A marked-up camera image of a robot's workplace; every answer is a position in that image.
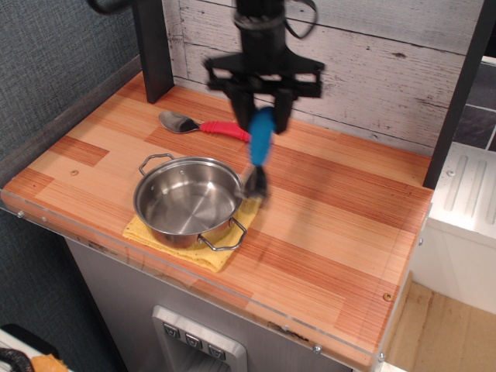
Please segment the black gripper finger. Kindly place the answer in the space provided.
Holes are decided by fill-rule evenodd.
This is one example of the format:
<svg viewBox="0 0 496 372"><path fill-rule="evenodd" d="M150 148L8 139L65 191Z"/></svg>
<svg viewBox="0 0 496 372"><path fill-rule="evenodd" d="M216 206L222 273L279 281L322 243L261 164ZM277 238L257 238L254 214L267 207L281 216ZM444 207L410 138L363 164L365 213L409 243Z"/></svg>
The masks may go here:
<svg viewBox="0 0 496 372"><path fill-rule="evenodd" d="M230 87L228 96L239 127L248 132L251 119L255 113L253 93Z"/></svg>
<svg viewBox="0 0 496 372"><path fill-rule="evenodd" d="M291 116L294 96L288 89L280 89L276 91L274 96L274 123L275 133L283 133L288 125L288 120Z"/></svg>

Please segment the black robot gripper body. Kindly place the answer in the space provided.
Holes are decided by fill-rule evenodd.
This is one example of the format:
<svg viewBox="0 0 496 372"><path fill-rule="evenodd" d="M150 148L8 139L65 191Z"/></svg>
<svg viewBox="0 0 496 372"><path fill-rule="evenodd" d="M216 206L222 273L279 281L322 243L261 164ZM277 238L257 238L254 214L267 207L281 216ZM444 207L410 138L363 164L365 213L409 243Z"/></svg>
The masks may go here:
<svg viewBox="0 0 496 372"><path fill-rule="evenodd" d="M208 87L225 93L320 97L324 63L301 57L286 44L286 35L302 40L317 26L316 4L303 4L313 11L313 19L306 30L297 33L287 20L284 1L237 1L233 22L239 30L241 51L204 60Z"/></svg>

